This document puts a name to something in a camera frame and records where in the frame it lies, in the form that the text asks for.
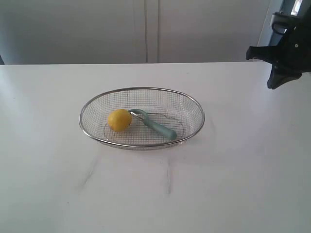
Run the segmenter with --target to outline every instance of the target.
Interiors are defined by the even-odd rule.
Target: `metal basket rim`
[[[107,95],[107,94],[115,93],[115,92],[129,91],[129,90],[141,90],[141,89],[168,91],[168,92],[173,92],[173,93],[177,93],[177,94],[183,95],[183,96],[191,99],[193,102],[195,102],[198,105],[198,107],[199,107],[199,109],[201,111],[202,117],[203,117],[200,127],[195,132],[191,133],[189,136],[181,138],[181,139],[178,139],[178,140],[175,140],[175,141],[171,141],[171,142],[167,142],[167,143],[145,144],[145,145],[128,145],[128,144],[121,144],[121,143],[115,143],[115,142],[110,142],[110,141],[102,140],[100,138],[97,138],[97,137],[94,137],[94,136],[90,135],[87,132],[87,130],[84,128],[84,126],[82,124],[82,115],[83,115],[84,110],[86,109],[86,107],[91,102],[93,102],[95,99],[97,99],[97,98],[99,98],[101,96]],[[107,92],[101,93],[101,94],[93,97],[92,99],[90,99],[83,106],[83,108],[82,108],[82,110],[81,110],[81,112],[79,114],[79,125],[80,125],[80,128],[87,136],[89,136],[90,138],[92,138],[92,139],[94,139],[94,140],[96,140],[98,142],[101,142],[103,144],[107,144],[108,146],[117,146],[117,147],[123,147],[123,148],[155,148],[155,147],[162,147],[162,146],[164,147],[164,146],[180,143],[182,141],[188,140],[189,138],[195,136],[198,132],[200,132],[200,130],[204,126],[204,122],[205,122],[205,113],[203,111],[202,106],[200,105],[200,103],[195,98],[193,98],[190,95],[187,95],[187,94],[185,94],[183,92],[180,92],[180,91],[174,91],[174,90],[171,90],[171,89],[159,88],[159,87],[148,87],[148,86],[127,87],[127,88],[115,89],[115,90],[112,90],[112,91],[107,91]]]

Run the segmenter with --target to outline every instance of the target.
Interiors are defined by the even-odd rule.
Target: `white table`
[[[310,233],[311,77],[269,90],[269,74],[262,62],[0,66],[0,232]],[[129,86],[193,96],[206,127],[154,151],[84,135],[83,105]]]

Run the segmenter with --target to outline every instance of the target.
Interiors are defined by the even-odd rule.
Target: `peeler handle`
[[[174,130],[166,128],[165,126],[155,123],[154,121],[149,119],[144,119],[143,122],[146,126],[157,131],[159,134],[170,140],[175,140],[177,138],[177,133]]]

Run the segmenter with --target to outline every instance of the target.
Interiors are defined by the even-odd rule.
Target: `white wall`
[[[245,61],[270,0],[161,0],[160,62]]]
[[[143,63],[140,0],[0,0],[6,64]]]

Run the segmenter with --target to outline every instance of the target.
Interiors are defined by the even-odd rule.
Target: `wire mesh basket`
[[[123,132],[112,131],[108,115],[116,109],[141,109],[149,119],[176,132],[169,140],[133,117]],[[85,104],[79,124],[89,137],[105,145],[130,150],[153,150],[177,145],[196,135],[204,125],[201,105],[184,93],[155,87],[131,87],[102,93]]]

